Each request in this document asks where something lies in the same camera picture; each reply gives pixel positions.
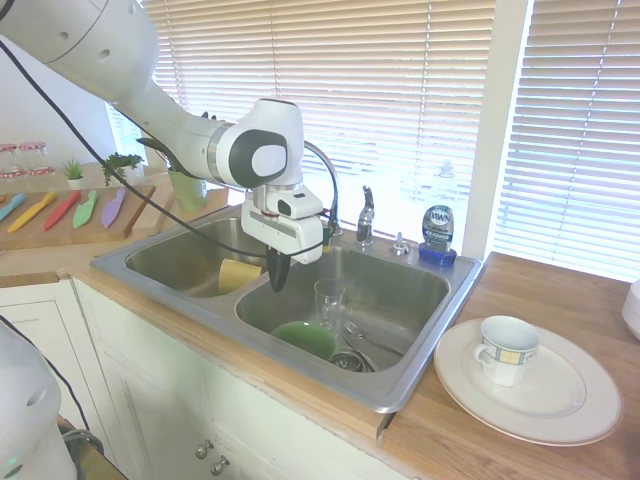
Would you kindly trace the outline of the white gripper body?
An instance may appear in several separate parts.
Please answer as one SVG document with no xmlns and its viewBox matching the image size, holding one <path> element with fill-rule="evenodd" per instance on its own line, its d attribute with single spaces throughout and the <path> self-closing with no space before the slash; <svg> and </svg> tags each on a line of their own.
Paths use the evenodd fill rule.
<svg viewBox="0 0 640 480">
<path fill-rule="evenodd" d="M 249 236 L 299 263 L 315 262 L 322 255 L 323 226 L 316 215 L 299 220 L 268 217 L 246 202 L 241 206 L 241 226 Z"/>
</svg>

